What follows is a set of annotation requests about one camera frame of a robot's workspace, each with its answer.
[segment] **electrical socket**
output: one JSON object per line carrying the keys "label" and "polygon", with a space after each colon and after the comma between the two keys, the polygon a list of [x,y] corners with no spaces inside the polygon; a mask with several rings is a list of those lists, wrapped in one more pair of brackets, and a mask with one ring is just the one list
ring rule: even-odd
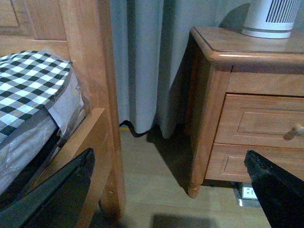
{"label": "electrical socket", "polygon": [[243,199],[257,200],[257,196],[255,194],[255,191],[253,190],[253,187],[250,183],[243,183],[242,184],[242,198]]}

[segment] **turned wooden leg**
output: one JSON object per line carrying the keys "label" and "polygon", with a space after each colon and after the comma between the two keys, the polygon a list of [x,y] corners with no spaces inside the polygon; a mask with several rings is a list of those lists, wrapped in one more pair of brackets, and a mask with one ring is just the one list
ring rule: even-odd
{"label": "turned wooden leg", "polygon": [[188,195],[191,198],[196,198],[200,191],[200,184],[193,184],[190,182],[190,185],[188,187]]}

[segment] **laminate floor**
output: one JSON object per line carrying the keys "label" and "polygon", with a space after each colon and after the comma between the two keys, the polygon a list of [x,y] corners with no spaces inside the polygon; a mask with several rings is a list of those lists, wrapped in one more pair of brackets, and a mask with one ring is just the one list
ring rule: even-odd
{"label": "laminate floor", "polygon": [[185,192],[190,142],[177,129],[164,139],[159,128],[135,138],[121,130],[127,205],[120,221],[96,212],[91,228],[269,228],[261,208],[240,207],[229,184],[208,182],[196,199]]}

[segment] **curtain fold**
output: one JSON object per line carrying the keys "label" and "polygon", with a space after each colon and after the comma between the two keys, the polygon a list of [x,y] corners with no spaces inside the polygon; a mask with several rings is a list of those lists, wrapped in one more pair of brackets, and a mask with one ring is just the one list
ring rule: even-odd
{"label": "curtain fold", "polygon": [[[158,124],[169,138],[186,110],[190,29],[238,29],[249,2],[110,0],[119,121],[130,121],[137,133]],[[297,25],[303,21],[303,10],[299,12]]]}

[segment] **mattress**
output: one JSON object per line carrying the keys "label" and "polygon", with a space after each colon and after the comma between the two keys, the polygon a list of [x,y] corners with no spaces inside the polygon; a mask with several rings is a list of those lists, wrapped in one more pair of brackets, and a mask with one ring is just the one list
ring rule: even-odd
{"label": "mattress", "polygon": [[0,194],[39,153],[53,132],[68,138],[84,118],[78,81],[71,70],[64,89],[0,144]]}

